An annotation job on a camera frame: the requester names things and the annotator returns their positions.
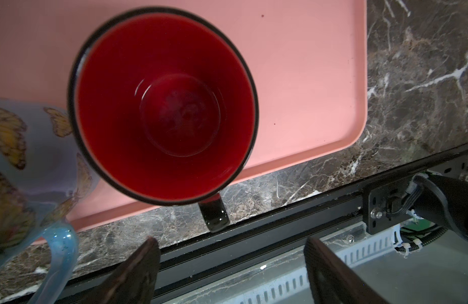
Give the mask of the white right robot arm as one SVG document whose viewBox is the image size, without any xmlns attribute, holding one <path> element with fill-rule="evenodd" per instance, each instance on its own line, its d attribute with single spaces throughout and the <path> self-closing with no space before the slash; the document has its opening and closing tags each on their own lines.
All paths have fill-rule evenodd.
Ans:
<svg viewBox="0 0 468 304">
<path fill-rule="evenodd" d="M 438 174 L 417 174 L 410 209 L 468 243 L 468 182 Z"/>
</svg>

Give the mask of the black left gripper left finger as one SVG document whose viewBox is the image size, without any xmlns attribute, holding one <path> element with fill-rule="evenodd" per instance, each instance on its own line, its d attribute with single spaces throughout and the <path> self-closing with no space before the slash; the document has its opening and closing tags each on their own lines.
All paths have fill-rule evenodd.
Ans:
<svg viewBox="0 0 468 304">
<path fill-rule="evenodd" d="M 149 237 L 82 303 L 150 303 L 160 268 L 159 243 Z"/>
</svg>

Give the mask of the yellow inside blue mug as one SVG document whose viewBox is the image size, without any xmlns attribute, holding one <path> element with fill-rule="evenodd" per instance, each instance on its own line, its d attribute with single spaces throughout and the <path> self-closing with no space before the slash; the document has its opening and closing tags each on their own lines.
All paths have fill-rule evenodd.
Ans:
<svg viewBox="0 0 468 304">
<path fill-rule="evenodd" d="M 71 277 L 79 241 L 66 217 L 98 181 L 65 110 L 0 98 L 0 268 L 39 238 L 51 253 L 32 303 L 54 303 Z"/>
</svg>

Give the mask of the pink rectangular tray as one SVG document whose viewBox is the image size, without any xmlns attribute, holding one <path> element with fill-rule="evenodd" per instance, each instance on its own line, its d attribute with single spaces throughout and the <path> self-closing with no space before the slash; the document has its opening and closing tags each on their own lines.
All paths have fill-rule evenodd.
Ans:
<svg viewBox="0 0 468 304">
<path fill-rule="evenodd" d="M 0 106 L 64 109 L 86 40 L 115 16 L 146 7 L 201 17 L 245 60 L 260 122 L 235 182 L 359 139 L 368 110 L 365 1 L 0 1 Z"/>
</svg>

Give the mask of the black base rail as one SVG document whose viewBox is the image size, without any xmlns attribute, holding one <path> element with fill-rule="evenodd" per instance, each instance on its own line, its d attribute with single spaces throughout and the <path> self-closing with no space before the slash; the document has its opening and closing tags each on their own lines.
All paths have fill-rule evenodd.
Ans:
<svg viewBox="0 0 468 304">
<path fill-rule="evenodd" d="M 140 245 L 161 250 L 153 303 L 312 303 L 303 248 L 325 242 L 392 303 L 467 303 L 468 244 L 452 232 L 395 250 L 412 177 L 468 179 L 468 143 L 423 157 L 413 148 L 346 149 L 227 187 L 230 225 L 210 233 L 197 205 L 161 207 L 78 234 L 79 257 L 59 303 L 80 303 Z"/>
</svg>

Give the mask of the red mug black handle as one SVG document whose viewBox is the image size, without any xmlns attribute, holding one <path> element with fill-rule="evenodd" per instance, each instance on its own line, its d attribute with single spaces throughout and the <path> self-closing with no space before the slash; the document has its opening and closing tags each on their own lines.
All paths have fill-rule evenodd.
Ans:
<svg viewBox="0 0 468 304">
<path fill-rule="evenodd" d="M 151 205 L 197 204 L 208 230 L 228 226 L 220 192 L 254 149 L 259 101 L 242 55 L 207 20 L 162 6 L 108 20 L 77 55 L 68 113 L 113 188 Z"/>
</svg>

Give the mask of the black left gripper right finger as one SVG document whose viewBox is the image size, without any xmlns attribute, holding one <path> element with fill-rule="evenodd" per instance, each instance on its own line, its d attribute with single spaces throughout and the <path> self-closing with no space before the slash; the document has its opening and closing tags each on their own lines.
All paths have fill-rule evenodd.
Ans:
<svg viewBox="0 0 468 304">
<path fill-rule="evenodd" d="M 387 302 L 318 238 L 307 238 L 303 254 L 315 303 Z"/>
</svg>

